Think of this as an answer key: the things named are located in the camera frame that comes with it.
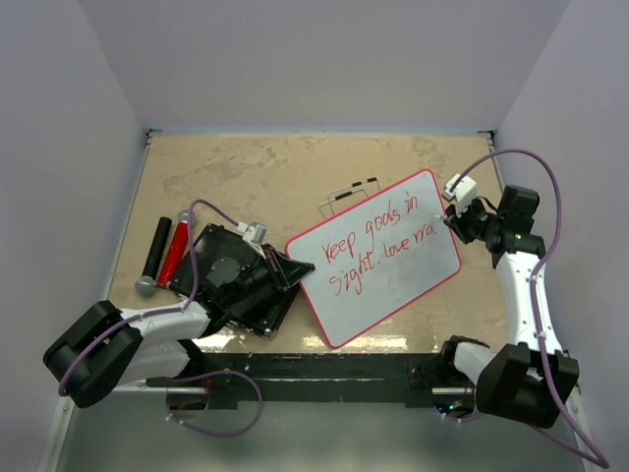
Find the pink framed whiteboard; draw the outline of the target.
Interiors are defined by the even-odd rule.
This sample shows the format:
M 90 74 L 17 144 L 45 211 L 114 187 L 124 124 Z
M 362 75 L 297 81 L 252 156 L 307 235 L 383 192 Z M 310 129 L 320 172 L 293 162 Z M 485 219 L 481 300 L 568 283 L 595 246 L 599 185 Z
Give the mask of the pink framed whiteboard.
M 442 220 L 434 173 L 419 170 L 291 238 L 315 265 L 302 289 L 332 348 L 346 345 L 455 276 L 462 261 Z

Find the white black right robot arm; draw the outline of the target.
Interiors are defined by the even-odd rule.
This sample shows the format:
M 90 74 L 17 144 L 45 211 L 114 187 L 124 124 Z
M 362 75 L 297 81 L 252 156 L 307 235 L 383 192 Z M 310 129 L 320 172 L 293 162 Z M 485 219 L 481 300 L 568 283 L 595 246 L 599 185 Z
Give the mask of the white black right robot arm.
M 501 283 L 507 342 L 492 352 L 465 336 L 445 341 L 437 363 L 440 379 L 469 380 L 482 413 L 551 428 L 579 379 L 576 360 L 564 355 L 554 333 L 544 287 L 543 238 L 533 234 L 537 192 L 508 186 L 498 206 L 484 202 L 476 182 L 455 175 L 444 187 L 444 223 L 465 244 L 481 241 Z

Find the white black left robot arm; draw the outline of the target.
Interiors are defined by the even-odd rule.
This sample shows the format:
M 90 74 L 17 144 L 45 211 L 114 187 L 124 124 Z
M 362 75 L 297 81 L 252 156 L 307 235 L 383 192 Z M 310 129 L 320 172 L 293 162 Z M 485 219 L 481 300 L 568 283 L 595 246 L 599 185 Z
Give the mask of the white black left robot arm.
M 237 324 L 260 335 L 283 321 L 300 282 L 315 270 L 264 244 L 196 244 L 180 263 L 180 302 L 154 309 L 93 304 L 43 355 L 58 392 L 80 408 L 134 381 L 196 384 L 203 360 L 195 342 Z

